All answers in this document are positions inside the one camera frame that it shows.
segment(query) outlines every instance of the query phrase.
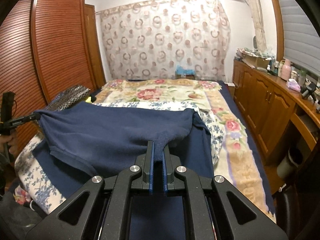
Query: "hand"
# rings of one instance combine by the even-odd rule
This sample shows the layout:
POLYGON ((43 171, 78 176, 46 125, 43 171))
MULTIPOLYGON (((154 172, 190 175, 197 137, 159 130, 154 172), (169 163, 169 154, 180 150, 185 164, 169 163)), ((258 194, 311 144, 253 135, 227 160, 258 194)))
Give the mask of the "hand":
POLYGON ((11 135, 0 135, 0 152, 4 150, 4 143, 8 143, 9 152, 16 158, 18 156, 18 137, 16 130, 11 130, 11 135))

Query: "triangular cutout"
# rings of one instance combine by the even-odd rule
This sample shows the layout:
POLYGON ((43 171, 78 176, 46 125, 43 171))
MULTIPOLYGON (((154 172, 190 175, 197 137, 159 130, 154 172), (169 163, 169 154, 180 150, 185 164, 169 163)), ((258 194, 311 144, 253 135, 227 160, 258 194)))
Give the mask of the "triangular cutout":
POLYGON ((88 200, 89 195, 90 193, 88 191, 82 193, 59 215, 59 219, 75 226, 79 221, 82 210, 88 200))
POLYGON ((233 192, 227 191, 227 197, 232 206, 233 212, 239 225, 244 225, 257 218, 257 215, 243 203, 233 192))

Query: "louvered wardrobe door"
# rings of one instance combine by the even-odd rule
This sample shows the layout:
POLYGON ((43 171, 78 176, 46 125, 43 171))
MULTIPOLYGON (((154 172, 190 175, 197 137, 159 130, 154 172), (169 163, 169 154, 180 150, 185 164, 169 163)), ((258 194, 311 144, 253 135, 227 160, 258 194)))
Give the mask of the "louvered wardrobe door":
POLYGON ((94 89, 81 3, 82 0, 37 0, 39 68, 50 100, 76 84, 94 89))
MULTIPOLYGON (((32 0, 20 0, 0 26, 0 101, 3 92, 16 93, 15 117, 46 106, 31 49, 31 6, 32 0)), ((20 126, 18 133, 19 150, 22 150, 35 135, 36 128, 28 123, 20 126)))

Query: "blue gripper pad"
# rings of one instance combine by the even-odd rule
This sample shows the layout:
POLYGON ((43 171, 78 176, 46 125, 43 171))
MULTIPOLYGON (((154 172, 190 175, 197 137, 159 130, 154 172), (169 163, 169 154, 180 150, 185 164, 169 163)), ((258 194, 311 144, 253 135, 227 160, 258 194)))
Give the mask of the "blue gripper pad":
POLYGON ((155 144, 152 142, 152 151, 151 151, 151 165, 150 165, 150 181, 149 181, 149 193, 152 195, 153 191, 153 161, 154 161, 154 149, 155 149, 155 144))
POLYGON ((165 164, 164 151, 162 151, 162 180, 163 180, 163 191, 164 191, 164 194, 167 194, 167 192, 168 192, 167 166, 165 164))

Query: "cabinet handle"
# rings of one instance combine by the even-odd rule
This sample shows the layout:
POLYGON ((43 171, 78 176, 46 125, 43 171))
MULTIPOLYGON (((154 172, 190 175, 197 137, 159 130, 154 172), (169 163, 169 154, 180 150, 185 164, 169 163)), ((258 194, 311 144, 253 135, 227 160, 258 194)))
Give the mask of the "cabinet handle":
POLYGON ((270 93, 268 103, 270 103, 271 95, 272 95, 272 94, 270 93))

